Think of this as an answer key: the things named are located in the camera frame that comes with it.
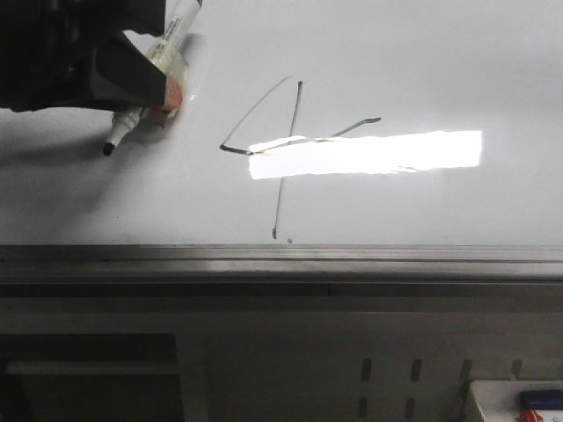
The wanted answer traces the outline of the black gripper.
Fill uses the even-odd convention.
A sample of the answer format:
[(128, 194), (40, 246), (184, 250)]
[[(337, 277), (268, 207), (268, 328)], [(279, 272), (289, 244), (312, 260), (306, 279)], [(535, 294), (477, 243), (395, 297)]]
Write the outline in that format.
[(162, 106), (166, 76), (126, 33), (160, 36), (164, 1), (3, 1), (1, 107)]

